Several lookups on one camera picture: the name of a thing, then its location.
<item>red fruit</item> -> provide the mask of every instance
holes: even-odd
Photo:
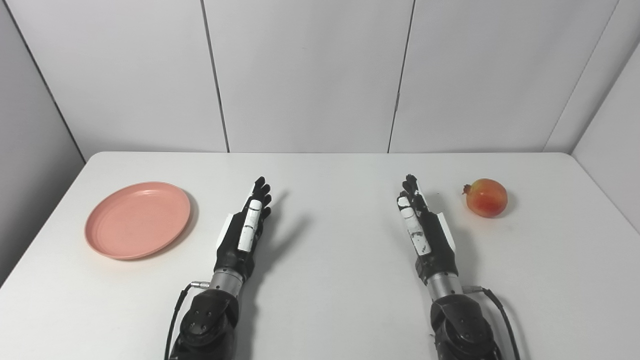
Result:
[[[481,217],[492,218],[507,207],[507,190],[496,180],[478,179],[471,185],[465,185],[467,206]]]

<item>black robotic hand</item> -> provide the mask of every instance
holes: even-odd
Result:
[[[455,244],[444,216],[429,211],[415,176],[407,175],[402,187],[397,204],[418,254],[418,276],[427,284],[440,272],[457,275]]]
[[[260,177],[242,210],[227,218],[211,282],[193,298],[184,315],[170,360],[233,358],[234,331],[239,319],[238,296],[253,273],[255,248],[264,219],[271,214],[271,208],[267,207],[271,202],[270,189],[264,177]]]
[[[499,360],[500,350],[480,305],[464,295],[455,261],[455,244],[443,214],[429,211],[413,175],[397,198],[418,254],[415,267],[431,300],[431,327],[440,360]]]
[[[242,210],[233,215],[222,244],[218,247],[214,270],[229,268],[243,277],[243,282],[253,273],[253,254],[262,235],[264,219],[271,214],[267,205],[271,202],[271,187],[264,177],[258,178]]]

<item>white table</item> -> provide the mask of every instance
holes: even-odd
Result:
[[[436,359],[395,204],[409,172],[447,216],[462,283],[503,300],[523,359],[636,358],[640,235],[567,155],[138,152],[92,157],[0,289],[2,358],[160,360],[179,291],[210,279],[227,213],[264,175],[273,215],[241,294],[236,359]],[[480,177],[508,189],[504,216],[463,204]],[[182,241],[139,261],[97,254],[86,217],[142,181],[189,193]],[[511,359],[497,310],[476,298]]]

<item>silver cylindrical joint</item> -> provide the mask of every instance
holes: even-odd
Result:
[[[242,276],[239,273],[229,268],[220,268],[213,273],[209,289],[222,290],[237,297],[242,283]]]
[[[462,294],[462,285],[456,274],[438,272],[427,279],[427,289],[431,300],[436,301],[441,297],[451,294]]]

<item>robot finger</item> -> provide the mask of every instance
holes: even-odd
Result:
[[[415,214],[409,199],[401,193],[401,196],[397,198],[397,205],[416,253],[419,256],[429,254],[431,247],[429,246],[427,238],[424,236],[422,225],[420,225],[418,216]]]
[[[256,230],[258,229],[258,222],[260,220],[261,212],[262,202],[256,199],[251,200],[247,208],[246,217],[244,218],[242,231],[240,232],[238,250],[245,252],[251,251],[254,235]]]

